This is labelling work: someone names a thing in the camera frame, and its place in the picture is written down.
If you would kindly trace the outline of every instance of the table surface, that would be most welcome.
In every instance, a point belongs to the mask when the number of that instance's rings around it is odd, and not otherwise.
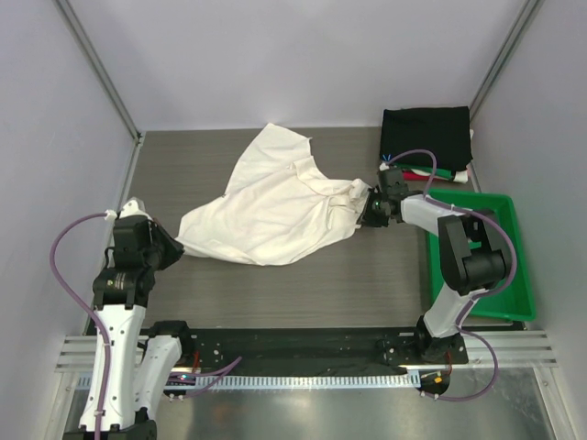
[[[331,179],[376,183],[380,129],[301,128]],[[181,217],[220,196],[257,129],[149,132],[130,194],[175,236]],[[410,182],[421,189],[422,182]],[[472,191],[451,182],[436,187]],[[426,236],[411,225],[362,228],[283,267],[184,257],[157,274],[145,325],[193,327],[414,325],[430,306]]]

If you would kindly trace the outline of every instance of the cable connector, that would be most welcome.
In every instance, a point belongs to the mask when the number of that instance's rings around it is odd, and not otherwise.
[[[113,211],[112,209],[106,209],[106,217],[104,219],[106,222],[114,222],[118,218],[118,213]]]

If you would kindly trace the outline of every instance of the white wall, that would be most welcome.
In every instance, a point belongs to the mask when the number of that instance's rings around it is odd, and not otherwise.
[[[481,187],[515,200],[538,323],[581,411],[577,422],[587,408],[586,23],[584,0],[545,2],[473,121]]]
[[[378,126],[467,105],[523,0],[72,0],[139,128]]]
[[[2,2],[0,66],[0,437],[37,440],[63,338],[84,321],[50,275],[50,244],[117,202],[132,140],[51,1]],[[59,250],[88,300],[105,239],[95,220]]]

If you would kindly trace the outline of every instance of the stack of folded clothes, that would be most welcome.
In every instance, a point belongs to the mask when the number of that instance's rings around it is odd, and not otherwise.
[[[380,158],[391,160],[411,149],[428,149],[437,157],[435,178],[465,183],[471,162],[469,107],[406,108],[385,110]],[[406,180],[427,180],[432,163],[427,155],[400,159]]]

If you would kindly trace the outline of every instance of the green plastic basket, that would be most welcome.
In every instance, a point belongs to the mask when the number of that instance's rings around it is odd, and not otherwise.
[[[511,321],[532,321],[536,318],[534,295],[527,275],[526,259],[514,203],[507,195],[484,194],[477,192],[433,190],[430,195],[446,204],[455,204],[464,208],[490,208],[495,211],[500,226],[512,239],[517,253],[517,273],[514,281],[505,291],[498,295],[483,298],[477,302],[471,315],[499,318]],[[428,234],[430,252],[430,272],[432,281],[432,300],[435,301],[444,280],[440,270],[438,238]]]

